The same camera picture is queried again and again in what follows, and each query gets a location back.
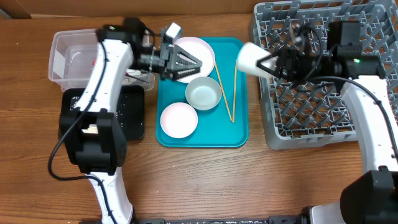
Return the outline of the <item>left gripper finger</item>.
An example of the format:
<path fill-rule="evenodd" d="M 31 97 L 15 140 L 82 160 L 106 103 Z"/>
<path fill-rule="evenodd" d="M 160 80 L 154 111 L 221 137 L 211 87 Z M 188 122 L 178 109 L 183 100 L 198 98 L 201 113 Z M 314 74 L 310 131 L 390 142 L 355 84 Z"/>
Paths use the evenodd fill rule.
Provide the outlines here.
<path fill-rule="evenodd" d="M 181 78 L 185 78 L 190 75 L 194 75 L 199 73 L 201 68 L 184 68 L 184 69 L 174 69 L 170 72 L 170 79 L 171 80 L 179 80 Z"/>
<path fill-rule="evenodd" d="M 188 53 L 179 45 L 174 45 L 174 52 L 172 54 L 172 58 L 177 63 L 177 65 L 196 66 L 196 67 L 202 66 L 202 61 L 200 59 Z"/>

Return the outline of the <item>large white plate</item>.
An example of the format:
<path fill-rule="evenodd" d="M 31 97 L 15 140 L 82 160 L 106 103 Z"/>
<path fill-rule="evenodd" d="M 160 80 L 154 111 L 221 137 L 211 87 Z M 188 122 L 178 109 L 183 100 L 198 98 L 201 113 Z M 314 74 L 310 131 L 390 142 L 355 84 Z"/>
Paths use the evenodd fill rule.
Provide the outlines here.
<path fill-rule="evenodd" d="M 202 62 L 199 73 L 178 79 L 178 82 L 189 83 L 195 78 L 210 75 L 215 66 L 215 53 L 207 42 L 197 37 L 182 37 L 175 43 Z"/>

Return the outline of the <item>white paper cup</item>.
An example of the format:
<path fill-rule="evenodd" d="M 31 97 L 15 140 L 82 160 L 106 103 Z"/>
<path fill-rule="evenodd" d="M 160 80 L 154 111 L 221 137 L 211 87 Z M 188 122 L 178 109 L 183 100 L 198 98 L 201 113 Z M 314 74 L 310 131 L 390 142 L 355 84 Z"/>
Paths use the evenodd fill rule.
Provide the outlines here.
<path fill-rule="evenodd" d="M 268 55 L 271 55 L 271 53 L 265 49 L 252 42 L 246 42 L 238 53 L 236 60 L 238 70 L 249 75 L 270 79 L 272 78 L 272 71 L 267 72 L 256 67 L 256 61 Z"/>

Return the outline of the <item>white napkin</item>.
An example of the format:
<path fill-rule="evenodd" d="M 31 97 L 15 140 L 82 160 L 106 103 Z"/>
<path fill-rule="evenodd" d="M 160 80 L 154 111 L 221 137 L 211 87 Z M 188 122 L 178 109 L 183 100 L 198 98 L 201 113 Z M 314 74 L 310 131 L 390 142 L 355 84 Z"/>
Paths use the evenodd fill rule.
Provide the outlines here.
<path fill-rule="evenodd" d="M 152 86 L 154 84 L 154 80 L 155 76 L 152 73 L 127 69 L 127 75 L 125 76 L 123 83 L 125 85 Z"/>

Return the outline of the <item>grey metal bowl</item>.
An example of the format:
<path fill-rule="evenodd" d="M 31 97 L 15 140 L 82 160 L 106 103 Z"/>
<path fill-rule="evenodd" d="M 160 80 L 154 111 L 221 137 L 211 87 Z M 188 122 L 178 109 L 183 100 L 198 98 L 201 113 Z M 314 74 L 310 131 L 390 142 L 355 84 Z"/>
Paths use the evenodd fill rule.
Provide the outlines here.
<path fill-rule="evenodd" d="M 198 77 L 187 85 L 185 98 L 197 110 L 211 110 L 220 102 L 221 87 L 210 77 Z"/>

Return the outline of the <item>small white plate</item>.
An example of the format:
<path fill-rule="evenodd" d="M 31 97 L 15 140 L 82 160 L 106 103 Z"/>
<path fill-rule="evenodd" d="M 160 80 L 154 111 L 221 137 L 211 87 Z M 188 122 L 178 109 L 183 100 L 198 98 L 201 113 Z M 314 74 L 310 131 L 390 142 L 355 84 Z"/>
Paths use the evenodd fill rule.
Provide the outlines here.
<path fill-rule="evenodd" d="M 188 137 L 196 130 L 197 125 L 197 112 L 187 103 L 172 103 L 163 110 L 160 116 L 160 126 L 171 138 Z"/>

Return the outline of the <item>rice pile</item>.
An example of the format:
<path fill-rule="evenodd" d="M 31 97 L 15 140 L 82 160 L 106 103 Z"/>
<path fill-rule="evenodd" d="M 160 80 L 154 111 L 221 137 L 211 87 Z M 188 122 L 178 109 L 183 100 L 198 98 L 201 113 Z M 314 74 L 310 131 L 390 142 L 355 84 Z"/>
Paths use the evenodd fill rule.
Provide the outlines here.
<path fill-rule="evenodd" d="M 117 111 L 115 117 L 124 131 L 131 129 L 128 124 L 133 123 L 133 118 L 138 118 L 137 110 L 134 109 L 132 103 L 138 103 L 142 99 L 139 93 L 122 93 L 119 96 Z"/>

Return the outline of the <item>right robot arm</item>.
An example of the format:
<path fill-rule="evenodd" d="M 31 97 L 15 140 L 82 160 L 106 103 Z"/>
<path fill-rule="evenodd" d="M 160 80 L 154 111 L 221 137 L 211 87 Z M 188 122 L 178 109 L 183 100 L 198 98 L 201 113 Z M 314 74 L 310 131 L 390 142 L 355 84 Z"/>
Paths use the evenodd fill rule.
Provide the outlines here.
<path fill-rule="evenodd" d="M 364 55 L 358 21 L 329 25 L 328 56 L 292 49 L 257 49 L 254 68 L 292 83 L 332 82 L 351 114 L 358 138 L 363 174 L 340 199 L 305 208 L 299 223 L 397 222 L 397 123 L 387 97 L 381 61 Z"/>

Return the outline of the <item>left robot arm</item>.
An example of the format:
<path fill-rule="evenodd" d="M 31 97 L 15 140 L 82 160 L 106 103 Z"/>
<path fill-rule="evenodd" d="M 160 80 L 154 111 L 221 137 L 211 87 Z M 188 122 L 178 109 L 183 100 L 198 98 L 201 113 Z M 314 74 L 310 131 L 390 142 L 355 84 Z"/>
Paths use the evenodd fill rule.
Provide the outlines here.
<path fill-rule="evenodd" d="M 126 18 L 121 25 L 96 29 L 97 56 L 91 76 L 74 106 L 63 102 L 59 119 L 59 140 L 48 161 L 65 146 L 68 158 L 78 166 L 79 176 L 67 181 L 88 179 L 102 212 L 102 223 L 134 223 L 134 207 L 129 201 L 122 176 L 127 138 L 116 118 L 123 80 L 129 68 L 157 73 L 161 80 L 178 80 L 200 71 L 202 62 L 176 45 L 182 28 L 176 24 L 162 29 L 160 47 L 143 46 L 148 32 L 156 34 L 136 17 Z"/>

